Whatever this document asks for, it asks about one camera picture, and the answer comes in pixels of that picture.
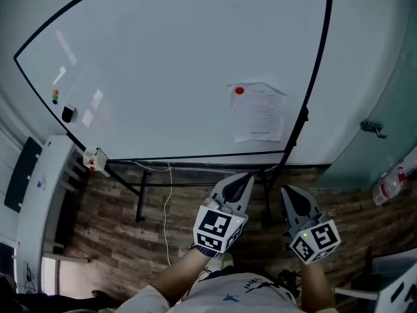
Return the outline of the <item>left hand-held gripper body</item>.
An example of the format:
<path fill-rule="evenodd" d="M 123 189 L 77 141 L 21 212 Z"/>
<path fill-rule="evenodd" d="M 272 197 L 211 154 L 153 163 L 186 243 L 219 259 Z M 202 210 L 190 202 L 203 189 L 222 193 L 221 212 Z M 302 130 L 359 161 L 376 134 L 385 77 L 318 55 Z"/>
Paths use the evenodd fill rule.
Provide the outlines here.
<path fill-rule="evenodd" d="M 247 206 L 247 203 L 220 203 L 207 198 L 195 220 L 193 247 L 210 258 L 226 252 L 248 221 Z"/>

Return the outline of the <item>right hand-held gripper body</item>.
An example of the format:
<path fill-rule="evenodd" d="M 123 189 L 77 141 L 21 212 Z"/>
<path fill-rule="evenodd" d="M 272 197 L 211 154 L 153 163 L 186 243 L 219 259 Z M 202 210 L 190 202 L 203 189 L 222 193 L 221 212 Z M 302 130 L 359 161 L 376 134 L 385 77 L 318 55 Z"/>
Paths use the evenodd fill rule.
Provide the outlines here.
<path fill-rule="evenodd" d="M 327 220 L 300 230 L 288 244 L 288 248 L 304 265 L 309 265 L 327 257 L 340 244 L 335 222 Z"/>

